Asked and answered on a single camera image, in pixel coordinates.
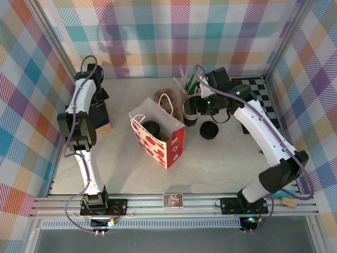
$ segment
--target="white rope handle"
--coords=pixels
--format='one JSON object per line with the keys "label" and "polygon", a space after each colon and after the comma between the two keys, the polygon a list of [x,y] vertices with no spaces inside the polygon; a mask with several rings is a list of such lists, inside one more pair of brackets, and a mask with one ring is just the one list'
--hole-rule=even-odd
{"label": "white rope handle", "polygon": [[141,122],[145,119],[146,116],[143,115],[143,114],[137,114],[137,115],[136,115],[135,117],[133,117],[132,120],[131,120],[131,127],[132,127],[132,129],[133,129],[134,131],[140,133],[140,131],[137,130],[137,129],[133,126],[133,121],[135,120],[135,118],[136,118],[137,116],[143,116],[142,119],[141,119],[140,121],[138,121],[138,123],[141,123]]}
{"label": "white rope handle", "polygon": [[172,114],[173,114],[173,106],[172,106],[172,103],[171,103],[171,100],[170,100],[169,96],[168,96],[166,93],[164,93],[164,94],[162,94],[162,95],[160,96],[159,101],[158,101],[158,105],[160,106],[160,100],[162,99],[162,97],[163,97],[164,95],[167,96],[168,102],[170,103],[170,106],[171,106],[171,109],[172,109],[172,111],[171,111],[171,116],[172,116]]}

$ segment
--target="checkered pattern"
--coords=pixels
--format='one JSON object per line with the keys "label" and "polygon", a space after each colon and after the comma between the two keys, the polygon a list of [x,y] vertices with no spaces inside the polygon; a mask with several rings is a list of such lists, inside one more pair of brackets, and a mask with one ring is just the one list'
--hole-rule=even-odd
{"label": "checkered pattern", "polygon": [[[270,89],[286,137],[308,151],[315,199],[337,250],[337,1],[316,0]],[[308,190],[305,179],[302,182]]]}
{"label": "checkered pattern", "polygon": [[[267,117],[274,124],[274,126],[278,129],[280,128],[279,121],[277,120],[272,101],[270,100],[267,90],[265,88],[265,82],[263,77],[250,77],[250,78],[233,78],[236,86],[240,84],[249,85],[252,91],[255,93],[257,100],[260,102],[260,105],[266,113]],[[242,130],[244,134],[249,134],[249,131],[241,124]]]}
{"label": "checkered pattern", "polygon": [[60,147],[73,83],[24,0],[0,9],[0,252],[18,252]]}
{"label": "checkered pattern", "polygon": [[74,66],[94,54],[110,78],[180,76],[180,66],[191,72],[197,63],[263,75],[302,2],[62,0],[47,8],[39,1]]}

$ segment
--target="wooden block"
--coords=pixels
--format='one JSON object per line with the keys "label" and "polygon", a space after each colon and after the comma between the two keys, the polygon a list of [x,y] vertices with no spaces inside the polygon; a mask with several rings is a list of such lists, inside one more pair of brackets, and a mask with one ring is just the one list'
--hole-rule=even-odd
{"label": "wooden block", "polygon": [[289,199],[289,198],[282,198],[282,205],[291,207],[291,208],[296,208],[297,207],[297,201],[295,199]]}

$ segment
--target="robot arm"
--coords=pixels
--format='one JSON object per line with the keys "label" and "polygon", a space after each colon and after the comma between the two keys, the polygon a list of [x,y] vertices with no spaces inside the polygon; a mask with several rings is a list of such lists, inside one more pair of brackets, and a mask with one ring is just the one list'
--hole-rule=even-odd
{"label": "robot arm", "polygon": [[79,155],[76,156],[78,165],[80,166],[81,174],[84,181],[84,186],[87,185],[87,175],[85,170],[85,164],[87,165],[90,182],[86,189],[85,199],[87,207],[106,207],[104,202],[105,185],[100,177],[96,160],[93,157],[92,147],[96,144],[96,131],[95,126],[89,119],[90,108],[102,103],[108,98],[107,93],[101,88],[101,82],[103,80],[102,69],[97,66],[96,73],[92,79],[89,79],[83,84],[85,78],[91,73],[93,69],[92,64],[88,64],[88,71],[78,72],[75,79],[75,92],[78,94],[73,96],[72,101],[65,113],[61,113],[57,116],[58,125],[60,126],[61,134],[65,141],[67,141],[70,130],[73,124],[74,105],[76,113],[76,125],[71,140],[69,142],[69,149]]}
{"label": "robot arm", "polygon": [[[296,149],[282,137],[262,110],[259,101],[256,100],[256,95],[248,85],[241,84],[236,86],[233,81],[230,81],[224,68],[206,74],[204,81],[215,89],[243,99],[257,109],[262,117],[276,130],[276,133],[278,133],[286,148],[292,152],[304,166],[306,165],[309,159],[307,153],[305,151],[297,152]],[[260,146],[270,166],[270,168],[259,174],[258,180],[237,193],[238,202],[242,209],[249,207],[249,205],[270,193],[279,191],[300,176],[302,171],[297,163],[285,152],[285,149],[282,148],[271,130],[262,122],[262,119],[258,115],[237,100],[214,94],[202,84],[200,84],[200,87],[202,95],[188,99],[184,104],[184,113],[187,115],[198,113],[201,115],[215,115],[219,113],[219,110],[227,109],[231,115],[234,115],[247,128]]]}

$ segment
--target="metal rail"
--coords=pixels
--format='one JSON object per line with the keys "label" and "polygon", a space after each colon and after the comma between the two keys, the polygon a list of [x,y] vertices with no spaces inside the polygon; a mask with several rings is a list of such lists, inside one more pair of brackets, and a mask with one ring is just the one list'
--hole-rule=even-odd
{"label": "metal rail", "polygon": [[[48,198],[37,198],[31,211],[31,218],[57,219],[65,218],[64,206],[69,195],[54,195]],[[128,200],[125,218],[210,218],[210,217],[248,217],[249,215],[222,215],[221,210],[215,206],[215,201],[221,197],[235,198],[235,194],[185,194],[184,208],[163,208],[162,194],[117,194],[110,198],[125,198]],[[74,219],[90,218],[80,217],[80,199],[75,198],[69,204],[68,213]],[[318,209],[315,201],[298,201],[297,208],[289,208],[281,204],[280,198],[275,198],[274,216],[316,216]]]}

